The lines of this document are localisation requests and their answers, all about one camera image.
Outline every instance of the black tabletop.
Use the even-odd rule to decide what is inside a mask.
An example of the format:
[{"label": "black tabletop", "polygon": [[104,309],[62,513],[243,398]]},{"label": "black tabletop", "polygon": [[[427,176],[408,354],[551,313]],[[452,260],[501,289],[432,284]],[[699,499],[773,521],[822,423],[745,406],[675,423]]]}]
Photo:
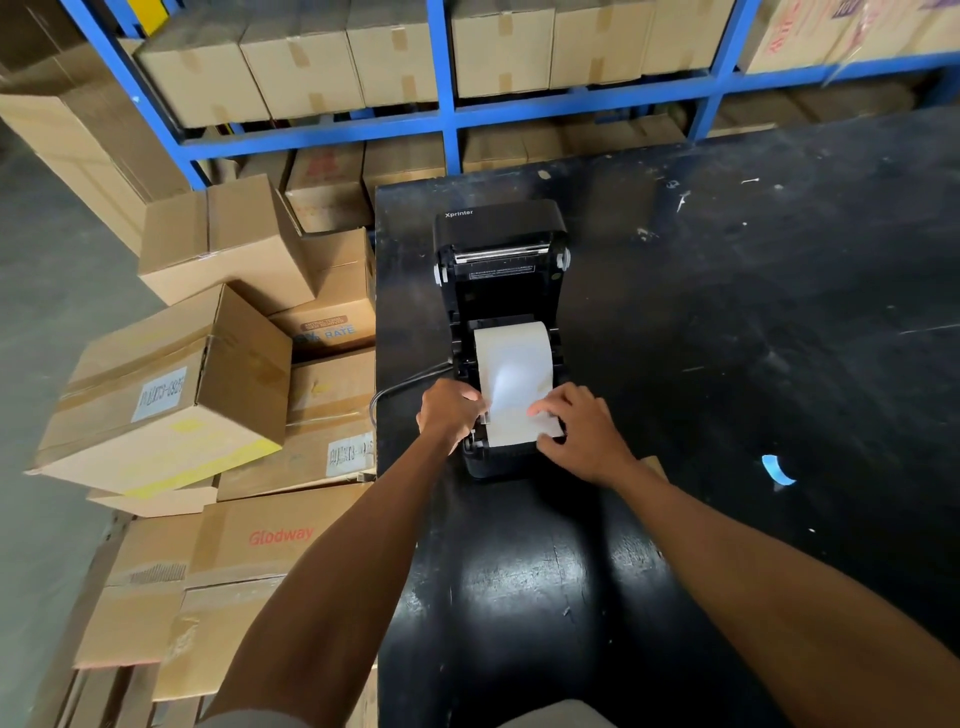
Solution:
[{"label": "black tabletop", "polygon": [[[635,454],[960,652],[960,109],[382,188],[378,387],[449,356],[434,216],[534,198],[570,230],[570,374]],[[381,472],[422,390],[380,403]],[[568,697],[621,728],[783,721],[614,494],[545,467],[478,483],[456,458],[379,688],[384,728],[495,726]]]}]

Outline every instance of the black cable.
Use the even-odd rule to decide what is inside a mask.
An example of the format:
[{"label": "black cable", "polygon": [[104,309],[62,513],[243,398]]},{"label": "black cable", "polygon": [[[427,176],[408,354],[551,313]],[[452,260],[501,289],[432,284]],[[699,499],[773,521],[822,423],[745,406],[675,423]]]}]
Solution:
[{"label": "black cable", "polygon": [[421,372],[417,372],[413,376],[408,376],[406,379],[401,381],[399,384],[395,384],[392,387],[387,387],[386,389],[381,389],[375,395],[373,395],[370,400],[370,408],[367,410],[367,414],[370,417],[370,421],[374,427],[376,427],[376,415],[373,414],[373,411],[376,409],[376,403],[380,400],[381,397],[392,394],[398,389],[403,389],[404,387],[409,387],[411,384],[416,384],[419,381],[424,379],[429,379],[432,376],[440,376],[446,374],[453,369],[453,362],[450,360],[445,361],[442,364],[434,364],[428,369],[424,369]]}]

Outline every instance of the gray floor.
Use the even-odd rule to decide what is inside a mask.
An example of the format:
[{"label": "gray floor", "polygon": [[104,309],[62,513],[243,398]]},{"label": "gray floor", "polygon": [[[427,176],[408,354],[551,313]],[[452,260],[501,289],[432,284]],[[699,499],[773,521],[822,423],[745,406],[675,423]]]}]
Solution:
[{"label": "gray floor", "polygon": [[154,313],[136,259],[0,124],[0,716],[27,720],[109,521],[22,471],[84,343]]}]

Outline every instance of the white label on box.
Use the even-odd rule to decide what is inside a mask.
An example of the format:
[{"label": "white label on box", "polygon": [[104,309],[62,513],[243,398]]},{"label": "white label on box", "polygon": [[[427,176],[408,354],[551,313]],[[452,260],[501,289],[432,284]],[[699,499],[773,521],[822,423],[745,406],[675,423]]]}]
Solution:
[{"label": "white label on box", "polygon": [[326,476],[346,475],[373,467],[373,433],[335,440],[326,449]]},{"label": "white label on box", "polygon": [[143,385],[140,390],[140,399],[133,410],[132,423],[146,420],[148,417],[166,412],[180,404],[180,392],[186,381],[186,367],[180,367],[174,372],[158,376]]}]

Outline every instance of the blue shelf frame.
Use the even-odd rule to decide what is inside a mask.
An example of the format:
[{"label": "blue shelf frame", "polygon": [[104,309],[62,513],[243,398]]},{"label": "blue shelf frame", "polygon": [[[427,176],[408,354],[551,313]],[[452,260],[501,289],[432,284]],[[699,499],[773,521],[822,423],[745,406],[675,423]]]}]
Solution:
[{"label": "blue shelf frame", "polygon": [[[611,88],[579,88],[570,89],[574,91],[570,93],[557,92],[535,98],[458,105],[454,96],[452,51],[447,34],[444,0],[425,0],[437,75],[437,110],[375,117],[369,109],[361,109],[352,113],[349,120],[332,124],[235,133],[220,139],[187,139],[139,69],[120,48],[104,19],[89,7],[87,0],[60,1],[195,189],[203,189],[209,184],[197,165],[197,161],[201,159],[237,157],[421,133],[443,135],[447,173],[459,174],[461,165],[458,132],[461,129],[590,111],[642,109],[652,104],[673,101],[697,102],[697,112],[688,133],[688,138],[695,142],[707,136],[723,97],[742,91],[943,69],[942,81],[924,98],[924,105],[948,103],[960,94],[960,52],[863,61],[850,63],[842,68],[827,65],[774,73],[741,73],[736,70],[736,62],[760,0],[736,0],[713,65],[700,75],[675,81],[651,82],[641,79],[630,85]],[[135,17],[132,19],[126,0],[109,0],[108,3],[111,10],[117,13],[115,19],[121,30],[128,35],[135,35],[138,26],[135,25]],[[165,5],[171,10],[175,7],[172,0]]]}]

